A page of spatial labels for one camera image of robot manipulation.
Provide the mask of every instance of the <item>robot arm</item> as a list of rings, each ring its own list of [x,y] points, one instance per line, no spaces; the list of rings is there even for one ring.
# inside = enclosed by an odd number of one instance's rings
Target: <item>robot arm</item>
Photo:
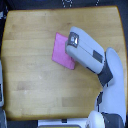
[[[126,108],[123,67],[114,49],[103,48],[80,28],[72,27],[65,51],[98,75],[103,87],[88,117],[87,128],[123,128]]]

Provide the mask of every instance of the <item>pink block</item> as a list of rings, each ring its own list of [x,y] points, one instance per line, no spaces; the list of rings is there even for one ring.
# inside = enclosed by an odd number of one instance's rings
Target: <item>pink block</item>
[[[75,61],[65,53],[65,42],[67,40],[67,37],[56,33],[52,60],[63,65],[66,68],[74,69]]]

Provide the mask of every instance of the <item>wood grain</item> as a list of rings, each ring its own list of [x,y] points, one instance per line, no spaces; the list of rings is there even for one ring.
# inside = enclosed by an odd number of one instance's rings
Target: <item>wood grain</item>
[[[116,7],[10,11],[4,30],[5,111],[11,120],[87,117],[101,91],[95,74],[76,63],[69,70],[51,60],[56,32],[84,29],[103,48],[113,47],[124,69],[126,46]]]

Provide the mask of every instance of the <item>floor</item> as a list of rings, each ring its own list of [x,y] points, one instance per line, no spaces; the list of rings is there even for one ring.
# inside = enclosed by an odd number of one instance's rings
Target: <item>floor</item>
[[[45,4],[41,7],[35,7],[30,5],[30,7],[24,5],[22,0],[21,6],[15,6],[15,9],[35,9],[35,8],[69,8],[69,7],[87,7],[87,6],[103,6],[103,5],[117,5],[121,15],[121,20],[123,24],[126,46],[128,50],[128,0],[70,0],[72,2],[66,2],[66,0],[44,0]],[[37,121],[8,121],[8,128],[36,128]]]

